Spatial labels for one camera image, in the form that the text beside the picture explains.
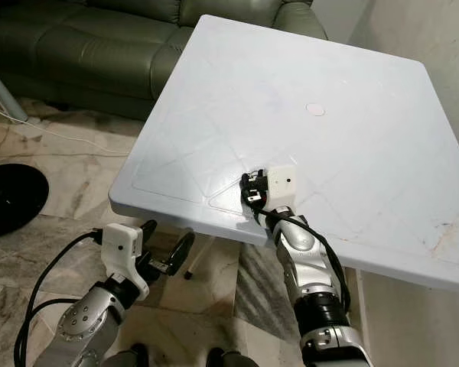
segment black round base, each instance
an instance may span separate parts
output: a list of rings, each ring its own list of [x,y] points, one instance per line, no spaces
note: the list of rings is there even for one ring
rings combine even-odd
[[[30,222],[49,194],[46,177],[25,164],[0,165],[0,235]]]

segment green leather sofa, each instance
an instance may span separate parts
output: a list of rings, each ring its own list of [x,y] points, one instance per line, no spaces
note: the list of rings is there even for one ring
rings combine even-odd
[[[0,77],[17,96],[146,119],[202,14],[326,38],[311,2],[0,2]]]

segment white cable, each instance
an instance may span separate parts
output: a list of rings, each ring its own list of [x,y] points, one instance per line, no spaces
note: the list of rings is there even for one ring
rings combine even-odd
[[[58,134],[58,133],[56,133],[56,132],[50,132],[50,131],[46,130],[45,128],[40,128],[39,126],[36,126],[36,125],[34,125],[34,124],[31,124],[30,122],[22,121],[22,120],[13,118],[13,117],[7,115],[6,113],[4,113],[4,112],[2,112],[2,111],[0,111],[0,115],[6,117],[7,119],[11,119],[11,120],[13,120],[13,121],[20,122],[21,124],[29,125],[29,126],[31,126],[32,128],[36,128],[37,130],[41,130],[42,132],[46,132],[46,133],[48,133],[48,134],[55,135],[55,136],[58,136],[58,137],[63,138],[63,139],[73,140],[73,141],[82,141],[82,142],[84,142],[84,143],[93,145],[94,147],[97,147],[98,149],[101,149],[101,150],[103,150],[103,151],[107,151],[107,152],[109,152],[109,153],[123,154],[124,156],[127,156],[127,155],[129,154],[128,151],[115,151],[115,150],[112,150],[112,149],[104,148],[102,145],[98,145],[97,143],[94,143],[93,141],[90,141],[90,140],[86,140],[86,139],[82,139],[82,138],[71,138],[70,136],[65,136],[65,135],[62,135],[62,134]]]

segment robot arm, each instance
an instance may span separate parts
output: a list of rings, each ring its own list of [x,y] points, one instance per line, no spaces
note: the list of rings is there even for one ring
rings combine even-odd
[[[97,282],[60,318],[56,334],[35,366],[94,367],[114,343],[125,313],[136,300],[144,300],[149,285],[160,274],[173,275],[187,258],[194,234],[186,234],[165,261],[154,260],[143,249],[156,222],[141,228],[110,224],[103,230],[101,258],[104,282]]]
[[[294,168],[244,174],[240,186],[243,201],[274,239],[298,321],[304,363],[372,366],[346,316],[350,299],[340,262],[326,239],[294,214]]]

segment table surface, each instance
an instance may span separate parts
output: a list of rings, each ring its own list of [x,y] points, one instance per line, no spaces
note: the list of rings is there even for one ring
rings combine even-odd
[[[459,288],[459,146],[414,60],[205,15],[109,197],[263,245],[238,181],[278,164],[345,265]]]

